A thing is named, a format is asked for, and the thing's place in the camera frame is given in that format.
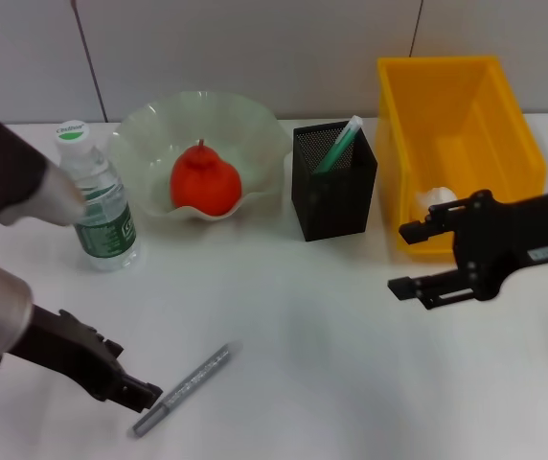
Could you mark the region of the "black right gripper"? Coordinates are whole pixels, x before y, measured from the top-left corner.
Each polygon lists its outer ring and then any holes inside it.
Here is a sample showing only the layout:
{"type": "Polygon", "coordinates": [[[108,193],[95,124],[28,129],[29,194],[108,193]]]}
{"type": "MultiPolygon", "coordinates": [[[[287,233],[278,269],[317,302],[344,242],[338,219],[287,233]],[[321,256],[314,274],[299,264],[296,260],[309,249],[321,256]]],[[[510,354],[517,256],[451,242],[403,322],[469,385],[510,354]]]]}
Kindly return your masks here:
{"type": "Polygon", "coordinates": [[[548,264],[548,194],[502,203],[480,191],[430,206],[423,221],[399,227],[408,244],[448,232],[454,233],[460,270],[389,280],[387,287],[398,300],[418,299],[427,310],[474,298],[488,301],[513,273],[548,264]]]}

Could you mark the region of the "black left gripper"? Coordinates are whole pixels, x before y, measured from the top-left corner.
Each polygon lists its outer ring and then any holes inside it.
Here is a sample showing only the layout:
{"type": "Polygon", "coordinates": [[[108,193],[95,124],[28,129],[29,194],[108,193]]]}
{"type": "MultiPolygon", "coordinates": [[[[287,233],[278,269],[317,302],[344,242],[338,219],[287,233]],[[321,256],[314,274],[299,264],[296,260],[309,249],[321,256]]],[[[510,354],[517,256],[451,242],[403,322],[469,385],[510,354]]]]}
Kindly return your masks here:
{"type": "Polygon", "coordinates": [[[118,361],[123,350],[71,313],[35,306],[10,354],[62,374],[98,401],[110,400],[135,412],[151,409],[163,390],[127,375],[118,361]]]}

